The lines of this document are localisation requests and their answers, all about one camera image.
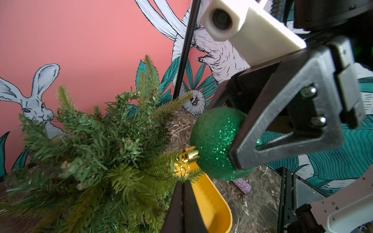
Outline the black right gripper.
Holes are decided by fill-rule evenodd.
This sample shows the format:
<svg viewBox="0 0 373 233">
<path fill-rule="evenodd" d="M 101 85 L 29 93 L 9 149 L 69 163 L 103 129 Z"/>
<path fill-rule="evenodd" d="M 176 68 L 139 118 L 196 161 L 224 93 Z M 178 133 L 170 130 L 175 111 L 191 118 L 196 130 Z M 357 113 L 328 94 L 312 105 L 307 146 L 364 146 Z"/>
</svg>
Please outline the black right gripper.
<svg viewBox="0 0 373 233">
<path fill-rule="evenodd" d="M 221 86 L 217 100 L 247 115 L 229 151 L 238 170 L 338 148 L 342 125 L 367 114 L 356 66 L 373 69 L 372 1 L 273 1 L 268 13 L 307 46 Z M 257 146 L 268 128 L 292 129 Z"/>
</svg>

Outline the black corner frame post right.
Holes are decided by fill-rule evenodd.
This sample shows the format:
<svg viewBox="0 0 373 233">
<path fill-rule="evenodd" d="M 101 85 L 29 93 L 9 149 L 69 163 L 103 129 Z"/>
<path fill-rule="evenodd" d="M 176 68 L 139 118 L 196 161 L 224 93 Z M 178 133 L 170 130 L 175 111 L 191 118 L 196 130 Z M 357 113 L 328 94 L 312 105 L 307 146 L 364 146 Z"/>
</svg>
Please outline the black corner frame post right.
<svg viewBox="0 0 373 233">
<path fill-rule="evenodd" d="M 183 49 L 182 49 L 181 58 L 180 58 L 179 69 L 178 69 L 176 83 L 174 87 L 173 100 L 176 100 L 180 95 L 183 77 L 184 77 L 184 71 L 186 68 L 187 59 L 188 59 L 190 47 L 192 44 L 195 26 L 197 24 L 198 13 L 200 10 L 201 2 L 202 2 L 201 0 L 192 1 L 189 20 L 188 20 L 188 24 L 186 28 L 186 35 L 184 38 Z"/>
</svg>

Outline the small green christmas tree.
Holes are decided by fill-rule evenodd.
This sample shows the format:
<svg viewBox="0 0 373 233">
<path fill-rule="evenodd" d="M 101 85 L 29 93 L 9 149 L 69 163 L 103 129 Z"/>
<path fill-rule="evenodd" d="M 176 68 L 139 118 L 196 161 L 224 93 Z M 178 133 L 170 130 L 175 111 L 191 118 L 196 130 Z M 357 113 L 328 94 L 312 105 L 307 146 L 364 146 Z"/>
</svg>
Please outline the small green christmas tree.
<svg viewBox="0 0 373 233">
<path fill-rule="evenodd" d="M 57 89 L 57 120 L 66 135 L 21 118 L 33 168 L 12 172 L 1 214 L 37 219 L 34 233 L 158 233 L 178 181 L 196 182 L 171 149 L 169 123 L 188 97 L 163 102 L 152 59 L 142 61 L 136 88 L 94 113 L 79 111 L 65 86 Z"/>
</svg>

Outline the yellow plastic tray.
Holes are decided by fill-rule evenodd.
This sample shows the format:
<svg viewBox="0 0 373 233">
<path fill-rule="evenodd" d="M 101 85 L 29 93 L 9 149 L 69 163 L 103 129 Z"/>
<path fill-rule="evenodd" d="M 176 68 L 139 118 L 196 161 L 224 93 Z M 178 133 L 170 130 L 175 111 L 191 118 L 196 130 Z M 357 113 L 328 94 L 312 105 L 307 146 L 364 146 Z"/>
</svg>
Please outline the yellow plastic tray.
<svg viewBox="0 0 373 233">
<path fill-rule="evenodd" d="M 208 233 L 228 233 L 233 224 L 231 209 L 212 180 L 202 175 L 192 189 Z"/>
</svg>

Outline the green glitter ball ornament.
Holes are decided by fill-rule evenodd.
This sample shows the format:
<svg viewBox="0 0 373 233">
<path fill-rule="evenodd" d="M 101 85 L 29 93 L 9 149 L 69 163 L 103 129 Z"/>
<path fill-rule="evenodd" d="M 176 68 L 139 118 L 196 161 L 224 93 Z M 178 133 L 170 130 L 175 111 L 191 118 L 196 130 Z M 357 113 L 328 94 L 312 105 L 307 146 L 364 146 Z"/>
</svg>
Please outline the green glitter ball ornament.
<svg viewBox="0 0 373 233">
<path fill-rule="evenodd" d="M 246 177 L 257 168 L 238 170 L 229 156 L 236 138 L 247 115 L 230 107 L 217 107 L 203 113 L 195 122 L 189 149 L 179 159 L 183 165 L 197 163 L 209 177 L 228 182 Z"/>
</svg>

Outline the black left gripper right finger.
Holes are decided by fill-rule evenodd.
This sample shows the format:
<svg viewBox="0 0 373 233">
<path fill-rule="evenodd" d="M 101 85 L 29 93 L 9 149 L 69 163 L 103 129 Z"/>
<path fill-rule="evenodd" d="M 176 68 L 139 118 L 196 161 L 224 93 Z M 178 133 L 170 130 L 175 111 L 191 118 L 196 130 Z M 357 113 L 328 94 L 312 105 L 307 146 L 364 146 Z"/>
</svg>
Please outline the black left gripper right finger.
<svg viewBox="0 0 373 233">
<path fill-rule="evenodd" d="M 183 228 L 184 233 L 208 233 L 189 180 L 183 183 Z"/>
</svg>

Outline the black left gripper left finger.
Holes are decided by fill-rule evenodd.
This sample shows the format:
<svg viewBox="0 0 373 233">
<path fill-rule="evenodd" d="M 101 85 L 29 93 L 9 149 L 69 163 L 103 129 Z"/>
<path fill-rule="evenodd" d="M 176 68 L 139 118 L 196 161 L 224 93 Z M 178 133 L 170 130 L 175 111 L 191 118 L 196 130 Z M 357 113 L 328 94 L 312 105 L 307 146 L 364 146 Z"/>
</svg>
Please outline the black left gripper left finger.
<svg viewBox="0 0 373 233">
<path fill-rule="evenodd" d="M 178 181 L 161 233 L 183 233 L 183 225 L 183 183 Z"/>
</svg>

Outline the purple glitter tube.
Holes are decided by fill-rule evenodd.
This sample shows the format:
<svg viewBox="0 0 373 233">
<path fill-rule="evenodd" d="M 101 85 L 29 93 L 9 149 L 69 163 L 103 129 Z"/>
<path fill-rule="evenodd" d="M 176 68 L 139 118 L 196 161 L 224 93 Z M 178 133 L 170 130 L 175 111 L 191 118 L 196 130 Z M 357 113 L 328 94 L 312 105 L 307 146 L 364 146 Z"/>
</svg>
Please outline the purple glitter tube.
<svg viewBox="0 0 373 233">
<path fill-rule="evenodd" d="M 252 190 L 252 187 L 242 178 L 233 180 L 232 182 L 244 195 L 247 195 Z"/>
</svg>

